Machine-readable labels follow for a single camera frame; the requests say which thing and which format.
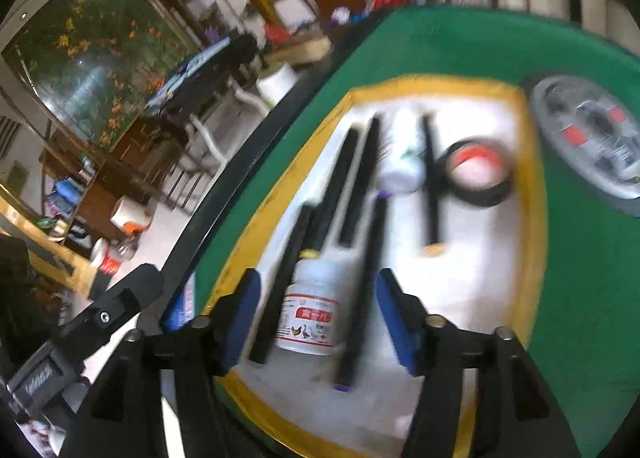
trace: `black tape roll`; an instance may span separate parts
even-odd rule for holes
[[[451,172],[456,167],[453,157],[472,145],[482,146],[496,153],[504,167],[499,179],[487,187],[464,185],[452,178]],[[513,160],[509,151],[499,142],[482,137],[472,137],[449,146],[449,149],[438,159],[438,169],[444,180],[444,187],[455,197],[477,207],[493,207],[510,195],[513,189]]]

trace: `white bucket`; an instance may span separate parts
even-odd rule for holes
[[[149,229],[153,218],[143,205],[128,196],[119,199],[111,212],[111,223],[128,236],[135,236]]]
[[[298,80],[298,74],[289,63],[275,64],[262,74],[258,74],[255,85],[262,99],[273,108]]]

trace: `screw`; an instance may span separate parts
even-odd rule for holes
[[[427,324],[433,328],[442,328],[447,324],[447,320],[441,315],[428,315]]]
[[[138,328],[134,328],[133,330],[129,330],[125,334],[124,340],[130,343],[134,343],[135,341],[139,341],[140,339],[142,339],[142,335],[143,335],[142,330]]]
[[[206,328],[209,326],[209,317],[206,315],[199,315],[193,321],[191,321],[191,327],[193,328]]]
[[[498,326],[495,329],[496,335],[502,339],[503,341],[510,341],[516,337],[516,334],[513,333],[513,330],[507,328],[506,326]]]

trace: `purple marker cap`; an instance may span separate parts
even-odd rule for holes
[[[343,393],[351,393],[353,388],[351,388],[351,386],[343,386],[342,384],[334,384],[334,390],[342,391]]]

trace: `white small bottle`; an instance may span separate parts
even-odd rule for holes
[[[340,268],[322,258],[300,260],[287,287],[276,332],[276,345],[313,355],[334,351],[337,285]]]
[[[420,115],[408,107],[387,112],[382,121],[378,186],[390,195],[417,191],[425,178]]]

